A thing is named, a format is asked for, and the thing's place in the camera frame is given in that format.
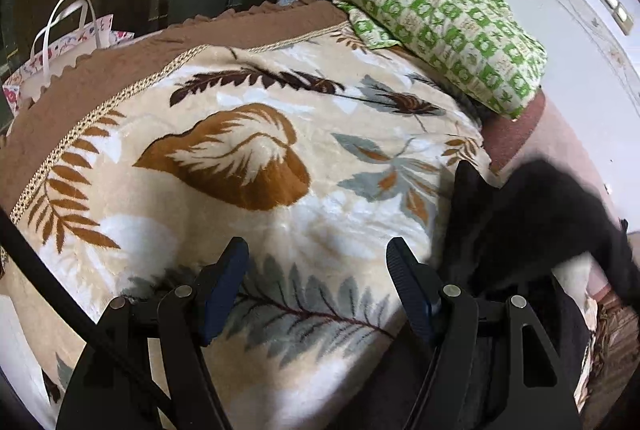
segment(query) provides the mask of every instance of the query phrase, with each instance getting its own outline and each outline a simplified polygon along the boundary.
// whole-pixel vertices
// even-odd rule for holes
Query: silver bolt
[[[453,284],[447,284],[442,288],[442,292],[451,298],[455,298],[456,296],[460,296],[460,287]]]
[[[109,302],[109,307],[111,309],[122,309],[124,307],[124,304],[126,303],[127,301],[125,300],[124,296],[117,296],[116,298],[111,300],[111,302]]]
[[[188,285],[180,285],[175,288],[175,295],[178,298],[187,298],[187,296],[191,295],[193,289],[191,289]]]
[[[524,299],[524,297],[522,297],[520,295],[512,296],[511,297],[511,303],[513,304],[514,307],[517,307],[518,309],[524,309],[524,307],[527,306],[526,299]]]

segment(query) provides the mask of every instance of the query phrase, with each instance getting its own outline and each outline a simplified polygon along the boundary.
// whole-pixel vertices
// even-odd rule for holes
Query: bag handle
[[[102,44],[100,43],[100,34],[98,34],[98,23],[95,18],[94,6],[92,5],[91,0],[76,0],[76,2],[72,3],[69,7],[65,8],[62,12],[56,15],[58,8],[64,1],[65,0],[58,0],[58,3],[54,7],[53,12],[49,17],[47,26],[36,35],[36,40],[37,40],[40,34],[44,32],[44,39],[42,41],[42,72],[44,74],[44,81],[47,86],[49,86],[49,83],[51,80],[51,75],[49,72],[49,33],[51,31],[52,26],[60,22],[60,20],[63,20],[64,18],[69,16],[71,13],[81,8],[82,10],[80,12],[80,23],[78,25],[78,29],[81,29],[85,25],[86,9],[87,7],[89,7],[89,10],[91,11],[92,19],[94,20],[95,47],[102,48]],[[33,58],[35,55],[34,51],[35,51],[35,40],[31,47],[31,58]]]

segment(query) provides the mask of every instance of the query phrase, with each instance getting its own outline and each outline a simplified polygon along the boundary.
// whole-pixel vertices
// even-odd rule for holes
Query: checkered pattern
[[[517,119],[534,98],[544,47],[505,0],[334,0],[369,48],[404,44],[465,93]]]

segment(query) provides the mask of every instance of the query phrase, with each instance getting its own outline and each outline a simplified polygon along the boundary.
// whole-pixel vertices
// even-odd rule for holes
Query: floral blanket
[[[385,265],[402,236],[437,262],[476,124],[402,50],[348,24],[252,50],[203,45],[94,110],[12,219],[94,320],[117,295],[188,282],[233,236],[252,262],[204,349],[234,428],[322,428],[404,322]],[[83,342],[9,261],[37,359],[64,388]],[[158,346],[155,379],[165,388]]]

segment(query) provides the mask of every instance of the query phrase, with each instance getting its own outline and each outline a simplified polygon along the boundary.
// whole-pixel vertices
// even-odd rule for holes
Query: black rod
[[[0,207],[0,246],[9,254],[18,269],[36,288],[38,293],[53,307],[54,311],[66,321],[87,345],[111,358],[120,369],[147,393],[165,416],[177,427],[174,404],[164,391],[130,357],[115,348],[109,337],[101,331],[94,321],[82,311],[80,305],[71,298],[62,284],[47,269],[40,257],[24,240],[18,228]]]

